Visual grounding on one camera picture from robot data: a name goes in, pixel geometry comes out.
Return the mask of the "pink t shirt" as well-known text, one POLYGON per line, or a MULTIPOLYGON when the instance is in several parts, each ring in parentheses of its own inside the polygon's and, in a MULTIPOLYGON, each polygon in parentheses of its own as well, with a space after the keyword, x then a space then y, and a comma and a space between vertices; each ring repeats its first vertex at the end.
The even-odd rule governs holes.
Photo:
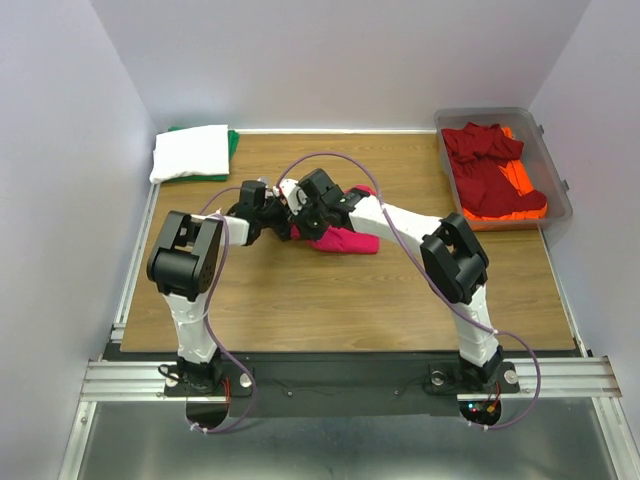
MULTIPOLYGON (((366 185, 356 185, 346 191, 343 191, 338 185, 334 185, 330 187, 328 192, 324 195, 308 195, 305 191, 304 193, 307 195, 307 198, 312 199, 332 199, 337 197, 344 197, 345 210, 346 207, 350 206, 355 200, 361 200, 367 197, 375 198, 377 195, 377 192, 375 190, 366 185)), ((330 227, 320 240, 303 239, 297 227, 293 224, 293 217, 292 238, 295 240, 306 241, 313 249, 317 251, 335 254, 373 255, 379 251, 380 245, 379 240, 375 236, 365 233, 357 233, 350 229, 349 222, 347 227, 330 227)))

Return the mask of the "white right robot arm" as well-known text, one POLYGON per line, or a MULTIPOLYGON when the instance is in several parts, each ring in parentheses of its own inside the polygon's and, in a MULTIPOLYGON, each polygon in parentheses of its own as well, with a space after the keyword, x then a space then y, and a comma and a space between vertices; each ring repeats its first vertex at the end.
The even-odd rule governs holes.
POLYGON ((426 216, 362 189, 345 192, 322 169, 282 181, 279 191, 298 230, 312 239, 332 226, 399 245, 451 311, 463 384, 482 390, 495 381, 503 353, 488 311, 488 256, 461 215, 426 216))

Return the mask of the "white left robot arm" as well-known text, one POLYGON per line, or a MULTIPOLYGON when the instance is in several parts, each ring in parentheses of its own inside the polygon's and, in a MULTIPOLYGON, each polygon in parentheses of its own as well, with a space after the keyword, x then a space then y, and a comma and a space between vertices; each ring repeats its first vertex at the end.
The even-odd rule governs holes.
POLYGON ((148 258, 146 273, 167 303, 178 340, 177 361, 163 367, 171 388, 210 395, 223 388, 221 349, 206 319, 210 294, 221 277, 221 252, 249 246, 264 228, 290 238, 289 212, 276 189, 245 181, 224 217, 171 211, 148 258))

